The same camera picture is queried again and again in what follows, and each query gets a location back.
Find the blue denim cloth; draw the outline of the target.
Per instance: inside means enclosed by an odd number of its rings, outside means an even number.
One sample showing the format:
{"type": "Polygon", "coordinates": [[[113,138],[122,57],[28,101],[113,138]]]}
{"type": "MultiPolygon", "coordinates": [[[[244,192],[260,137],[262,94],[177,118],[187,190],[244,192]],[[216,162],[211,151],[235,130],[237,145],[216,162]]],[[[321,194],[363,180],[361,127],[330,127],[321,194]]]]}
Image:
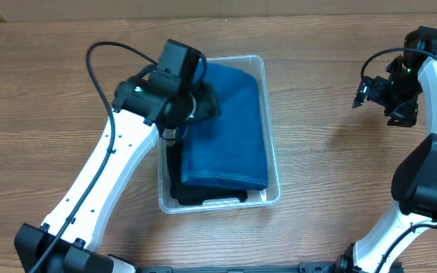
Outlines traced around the blue denim cloth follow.
{"type": "Polygon", "coordinates": [[[237,68],[208,64],[203,80],[218,96],[221,114],[189,126],[182,146],[181,183],[266,189],[269,173],[256,79],[237,68]]]}

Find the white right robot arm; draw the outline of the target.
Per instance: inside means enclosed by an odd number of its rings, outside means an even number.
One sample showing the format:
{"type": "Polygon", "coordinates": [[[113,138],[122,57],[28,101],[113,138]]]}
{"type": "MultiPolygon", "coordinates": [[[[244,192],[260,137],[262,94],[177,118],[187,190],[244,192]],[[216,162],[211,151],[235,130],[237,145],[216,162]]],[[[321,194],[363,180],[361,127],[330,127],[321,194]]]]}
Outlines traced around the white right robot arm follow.
{"type": "Polygon", "coordinates": [[[388,77],[360,76],[352,106],[374,102],[384,107],[388,125],[412,127],[423,96],[426,138],[395,170],[384,215],[325,272],[402,272],[397,257],[424,231],[437,230],[437,29],[418,27],[396,51],[388,77]]]}

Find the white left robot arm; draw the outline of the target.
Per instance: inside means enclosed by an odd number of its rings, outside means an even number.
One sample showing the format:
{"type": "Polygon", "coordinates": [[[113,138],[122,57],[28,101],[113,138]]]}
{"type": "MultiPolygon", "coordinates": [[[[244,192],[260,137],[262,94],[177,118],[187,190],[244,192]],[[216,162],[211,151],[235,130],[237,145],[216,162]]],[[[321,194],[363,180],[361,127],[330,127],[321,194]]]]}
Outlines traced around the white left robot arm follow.
{"type": "Polygon", "coordinates": [[[137,74],[118,84],[104,131],[75,182],[39,227],[23,224],[14,247],[26,272],[136,272],[98,249],[130,176],[166,129],[219,115],[209,83],[137,74]]]}

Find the black cloth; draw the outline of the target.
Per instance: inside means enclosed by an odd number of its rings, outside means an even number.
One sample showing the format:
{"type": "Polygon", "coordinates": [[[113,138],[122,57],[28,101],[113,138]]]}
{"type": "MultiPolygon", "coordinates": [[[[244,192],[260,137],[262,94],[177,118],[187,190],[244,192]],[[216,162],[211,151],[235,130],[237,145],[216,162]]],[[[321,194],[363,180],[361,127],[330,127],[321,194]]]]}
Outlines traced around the black cloth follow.
{"type": "Polygon", "coordinates": [[[236,198],[245,202],[246,190],[233,190],[219,187],[187,186],[181,183],[182,145],[166,147],[166,161],[170,178],[170,196],[182,206],[201,206],[206,200],[236,198]]]}

